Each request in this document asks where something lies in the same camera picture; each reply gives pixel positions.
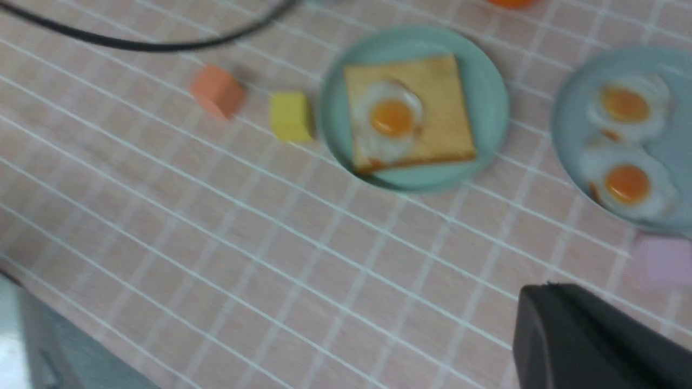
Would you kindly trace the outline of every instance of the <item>egg yolk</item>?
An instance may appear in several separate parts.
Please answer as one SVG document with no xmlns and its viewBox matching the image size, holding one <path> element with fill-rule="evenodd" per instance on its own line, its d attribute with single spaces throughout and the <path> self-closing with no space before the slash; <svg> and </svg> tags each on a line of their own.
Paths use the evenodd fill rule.
<svg viewBox="0 0 692 389">
<path fill-rule="evenodd" d="M 372 128 L 384 136 L 399 138 L 413 130 L 413 112 L 399 100 L 383 100 L 370 113 Z"/>
<path fill-rule="evenodd" d="M 601 91 L 601 104 L 613 120 L 639 123 L 648 119 L 650 107 L 646 100 L 631 90 L 606 87 Z"/>
<path fill-rule="evenodd" d="M 605 188 L 615 200 L 633 205 L 649 196 L 651 183 L 641 168 L 634 165 L 620 165 L 605 176 Z"/>
</svg>

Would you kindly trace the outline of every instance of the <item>black object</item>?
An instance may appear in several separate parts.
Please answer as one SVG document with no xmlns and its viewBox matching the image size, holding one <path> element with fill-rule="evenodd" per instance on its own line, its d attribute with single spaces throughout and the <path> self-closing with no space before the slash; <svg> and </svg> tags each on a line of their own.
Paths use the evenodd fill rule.
<svg viewBox="0 0 692 389">
<path fill-rule="evenodd" d="M 259 20 L 234 32 L 223 34 L 221 37 L 203 39 L 200 41 L 171 43 L 137 42 L 90 33 L 89 31 L 84 31 L 78 28 L 66 26 L 56 21 L 36 15 L 35 13 L 24 8 L 18 7 L 14 4 L 11 4 L 9 1 L 6 0 L 0 0 L 0 10 L 12 14 L 29 23 L 51 30 L 54 33 L 65 35 L 67 37 L 78 39 L 80 41 L 87 42 L 90 44 L 97 44 L 99 46 L 117 48 L 126 51 L 142 51 L 146 53 L 173 53 L 177 51 L 202 50 L 205 48 L 229 44 L 235 41 L 236 39 L 240 39 L 253 33 L 256 33 L 257 31 L 266 28 L 273 21 L 285 16 L 285 14 L 288 11 L 290 11 L 294 6 L 296 6 L 299 1 L 300 0 L 284 0 L 283 3 L 278 4 L 272 11 L 270 11 L 268 14 L 266 14 Z"/>
<path fill-rule="evenodd" d="M 521 289 L 522 389 L 692 389 L 692 352 L 574 284 Z"/>
</svg>

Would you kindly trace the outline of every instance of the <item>light blue plate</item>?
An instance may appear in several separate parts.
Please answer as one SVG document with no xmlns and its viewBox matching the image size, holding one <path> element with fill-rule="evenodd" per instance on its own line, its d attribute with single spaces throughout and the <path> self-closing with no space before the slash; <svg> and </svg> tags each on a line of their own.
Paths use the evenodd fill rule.
<svg viewBox="0 0 692 389">
<path fill-rule="evenodd" d="M 401 168 L 358 177 L 387 190 L 433 192 L 471 179 L 493 160 L 502 146 L 509 117 L 509 99 L 500 72 L 480 48 L 451 30 L 404 26 L 381 31 L 355 45 L 337 60 L 325 78 L 317 111 L 318 131 L 346 170 L 356 175 L 344 66 L 449 53 L 456 55 L 459 62 L 477 159 L 471 163 Z"/>
<path fill-rule="evenodd" d="M 638 46 L 605 53 L 582 66 L 562 86 L 552 112 L 555 152 L 567 175 L 587 195 L 579 157 L 598 129 L 586 118 L 586 107 L 606 81 L 627 73 L 655 73 L 667 83 L 674 109 L 664 135 L 645 148 L 671 173 L 680 191 L 680 205 L 668 219 L 649 222 L 625 219 L 639 228 L 660 233 L 692 232 L 692 55 L 684 51 Z"/>
</svg>

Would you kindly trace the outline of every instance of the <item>black cable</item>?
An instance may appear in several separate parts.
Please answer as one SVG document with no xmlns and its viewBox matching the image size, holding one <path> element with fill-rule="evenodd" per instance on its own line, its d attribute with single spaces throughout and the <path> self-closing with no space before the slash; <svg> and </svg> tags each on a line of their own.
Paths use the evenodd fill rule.
<svg viewBox="0 0 692 389">
<path fill-rule="evenodd" d="M 267 27 L 273 21 L 285 16 L 286 13 L 295 7 L 299 1 L 300 0 L 285 0 L 256 22 L 244 26 L 243 28 L 240 28 L 232 33 L 226 33 L 218 38 L 171 43 L 137 42 L 90 33 L 89 31 L 80 30 L 78 28 L 66 26 L 62 23 L 46 19 L 45 17 L 36 15 L 31 11 L 15 6 L 14 4 L 11 4 L 5 0 L 0 0 L 0 10 L 23 19 L 31 24 L 51 30 L 54 33 L 65 35 L 67 37 L 78 39 L 90 44 L 97 44 L 99 46 L 117 48 L 119 50 L 126 51 L 142 51 L 145 53 L 173 53 L 177 51 L 202 50 L 205 48 L 231 43 L 236 39 L 247 37 L 248 35 L 256 33 L 257 31 Z"/>
</svg>

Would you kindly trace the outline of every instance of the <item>fried egg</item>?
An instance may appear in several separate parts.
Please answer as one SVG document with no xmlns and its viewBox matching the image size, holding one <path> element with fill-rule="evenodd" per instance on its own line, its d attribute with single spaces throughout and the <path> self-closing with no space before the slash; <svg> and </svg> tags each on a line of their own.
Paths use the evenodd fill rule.
<svg viewBox="0 0 692 389">
<path fill-rule="evenodd" d="M 670 107 L 671 92 L 662 78 L 634 74 L 603 85 L 587 115 L 610 140 L 642 143 L 663 133 Z"/>
<path fill-rule="evenodd" d="M 679 194 L 665 166 L 644 149 L 601 141 L 583 150 L 581 169 L 594 200 L 621 216 L 669 216 Z"/>
<path fill-rule="evenodd" d="M 413 92 L 395 81 L 370 85 L 353 110 L 355 137 L 371 163 L 392 164 L 415 146 L 423 122 L 423 105 Z"/>
</svg>

